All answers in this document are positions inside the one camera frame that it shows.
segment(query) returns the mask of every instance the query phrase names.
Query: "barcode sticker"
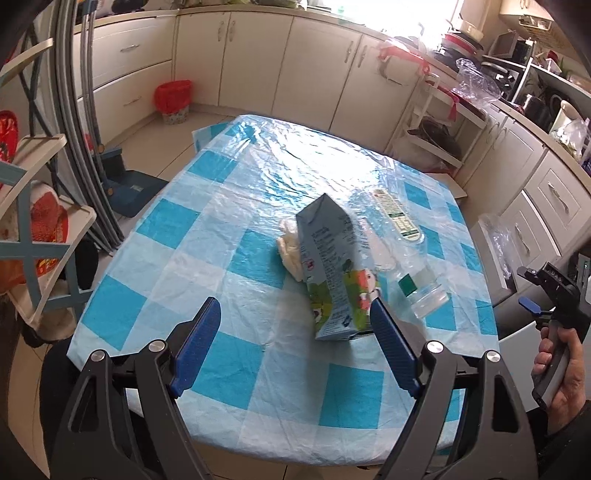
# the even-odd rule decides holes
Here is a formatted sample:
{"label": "barcode sticker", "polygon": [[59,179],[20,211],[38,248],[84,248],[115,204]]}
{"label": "barcode sticker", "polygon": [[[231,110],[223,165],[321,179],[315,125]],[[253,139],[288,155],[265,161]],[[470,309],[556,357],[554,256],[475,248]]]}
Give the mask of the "barcode sticker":
{"label": "barcode sticker", "polygon": [[417,226],[408,218],[398,201],[394,200],[387,190],[375,189],[373,195],[400,235],[411,242],[421,238],[421,232]]}

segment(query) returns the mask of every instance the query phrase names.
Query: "drawer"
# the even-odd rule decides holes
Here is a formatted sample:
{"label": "drawer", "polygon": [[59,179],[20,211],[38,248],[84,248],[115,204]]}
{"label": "drawer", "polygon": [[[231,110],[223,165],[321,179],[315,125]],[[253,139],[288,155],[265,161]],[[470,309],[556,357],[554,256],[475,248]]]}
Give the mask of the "drawer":
{"label": "drawer", "polygon": [[[97,27],[92,45],[93,89],[173,58],[174,17],[129,20]],[[80,85],[80,34],[72,41],[74,87]]]}
{"label": "drawer", "polygon": [[488,293],[491,296],[491,302],[496,305],[503,300],[509,298],[513,292],[507,285],[507,281],[503,276],[501,263],[495,254],[495,249],[492,246],[492,241],[484,227],[479,220],[472,228],[470,228],[470,236],[474,242],[474,246],[480,256],[480,261],[484,269],[484,276],[486,278],[486,286]]}
{"label": "drawer", "polygon": [[[560,256],[548,227],[525,192],[521,192],[501,215],[501,222],[511,233],[519,255],[515,259],[519,264],[511,265],[513,272],[517,273],[517,267],[522,265],[539,270],[546,262],[554,262]],[[514,280],[518,291],[530,285],[517,275]]]}
{"label": "drawer", "polygon": [[153,113],[156,87],[171,79],[172,61],[131,73],[95,90],[96,119],[103,144]]}
{"label": "drawer", "polygon": [[591,218],[591,196],[554,153],[548,152],[525,191],[562,251],[580,238]]}

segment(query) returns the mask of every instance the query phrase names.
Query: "window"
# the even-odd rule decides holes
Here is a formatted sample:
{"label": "window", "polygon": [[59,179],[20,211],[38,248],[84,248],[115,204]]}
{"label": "window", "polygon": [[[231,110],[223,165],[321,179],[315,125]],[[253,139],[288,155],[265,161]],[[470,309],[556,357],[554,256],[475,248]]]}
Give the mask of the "window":
{"label": "window", "polygon": [[420,23],[425,28],[425,45],[435,48],[449,28],[447,20],[459,11],[462,0],[320,0],[318,4],[391,36],[418,37]]}

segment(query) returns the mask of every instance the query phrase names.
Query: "drawer handle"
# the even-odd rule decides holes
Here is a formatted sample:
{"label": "drawer handle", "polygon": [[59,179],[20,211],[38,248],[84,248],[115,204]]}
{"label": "drawer handle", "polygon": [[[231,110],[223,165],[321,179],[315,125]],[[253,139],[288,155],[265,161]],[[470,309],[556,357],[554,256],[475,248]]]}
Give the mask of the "drawer handle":
{"label": "drawer handle", "polygon": [[560,203],[562,203],[562,206],[564,207],[564,212],[568,215],[569,214],[569,206],[566,205],[566,202],[560,197],[560,193],[558,193],[558,190],[556,190],[554,188],[554,185],[552,185],[550,182],[548,182],[548,188],[550,189],[552,194],[560,201]]}
{"label": "drawer handle", "polygon": [[133,100],[130,100],[130,101],[129,101],[129,102],[127,102],[127,103],[124,103],[124,104],[123,104],[123,106],[128,106],[128,105],[131,105],[132,103],[135,103],[135,102],[137,102],[137,101],[138,101],[138,100],[140,100],[141,98],[142,98],[142,97],[141,97],[141,95],[140,95],[139,97],[137,97],[137,98],[134,98]]}
{"label": "drawer handle", "polygon": [[517,225],[517,224],[515,224],[515,232],[517,233],[517,238],[519,238],[519,241],[525,247],[525,254],[529,257],[530,256],[530,248],[525,243],[525,240],[523,240],[523,234],[521,233],[521,230],[519,229],[519,225]]}
{"label": "drawer handle", "polygon": [[139,47],[139,43],[137,45],[130,45],[129,47],[124,47],[120,50],[121,53],[125,53],[127,51],[132,51],[135,50],[136,48]]}

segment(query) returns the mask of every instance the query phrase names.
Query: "plastic bag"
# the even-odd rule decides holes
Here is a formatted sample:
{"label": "plastic bag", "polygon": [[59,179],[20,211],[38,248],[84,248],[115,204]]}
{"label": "plastic bag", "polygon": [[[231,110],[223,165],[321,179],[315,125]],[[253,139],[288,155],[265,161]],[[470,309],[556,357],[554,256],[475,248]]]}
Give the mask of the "plastic bag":
{"label": "plastic bag", "polygon": [[492,215],[480,215],[478,219],[483,223],[486,232],[491,239],[492,246],[495,249],[495,255],[499,259],[503,277],[509,280],[513,276],[511,265],[521,265],[517,248],[513,243],[508,228],[502,223],[501,218]]}
{"label": "plastic bag", "polygon": [[587,123],[573,120],[550,134],[577,161],[582,159],[582,151],[587,137]]}
{"label": "plastic bag", "polygon": [[456,60],[456,65],[460,69],[457,76],[460,85],[453,91],[459,96],[477,108],[484,108],[501,98],[501,91],[495,81],[480,72],[470,60]]}

